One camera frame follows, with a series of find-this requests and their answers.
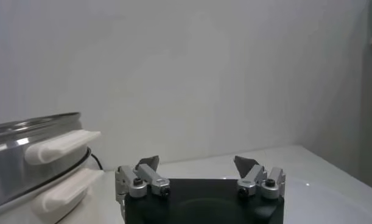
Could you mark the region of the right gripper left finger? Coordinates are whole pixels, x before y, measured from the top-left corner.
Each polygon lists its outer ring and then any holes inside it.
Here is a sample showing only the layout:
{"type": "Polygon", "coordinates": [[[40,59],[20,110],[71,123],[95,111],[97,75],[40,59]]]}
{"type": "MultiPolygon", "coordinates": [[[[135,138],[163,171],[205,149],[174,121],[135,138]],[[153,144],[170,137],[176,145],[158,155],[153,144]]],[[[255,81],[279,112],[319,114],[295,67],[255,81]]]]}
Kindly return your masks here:
{"type": "Polygon", "coordinates": [[[149,188],[153,195],[167,198],[171,192],[170,180],[156,172],[159,161],[156,155],[141,159],[134,167],[119,166],[115,171],[116,201],[121,203],[126,196],[143,198],[149,188]]]}

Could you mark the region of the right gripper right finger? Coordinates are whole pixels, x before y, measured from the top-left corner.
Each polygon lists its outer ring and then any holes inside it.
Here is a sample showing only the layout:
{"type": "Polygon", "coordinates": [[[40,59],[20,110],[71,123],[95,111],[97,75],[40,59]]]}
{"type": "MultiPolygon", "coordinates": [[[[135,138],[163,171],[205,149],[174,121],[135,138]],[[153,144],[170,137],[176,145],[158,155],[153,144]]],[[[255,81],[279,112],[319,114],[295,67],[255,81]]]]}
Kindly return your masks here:
{"type": "Polygon", "coordinates": [[[262,198],[277,200],[284,198],[286,191],[286,174],[280,167],[273,167],[270,173],[255,159],[234,157],[234,163],[239,172],[237,194],[240,198],[249,198],[257,193],[262,198]]]}

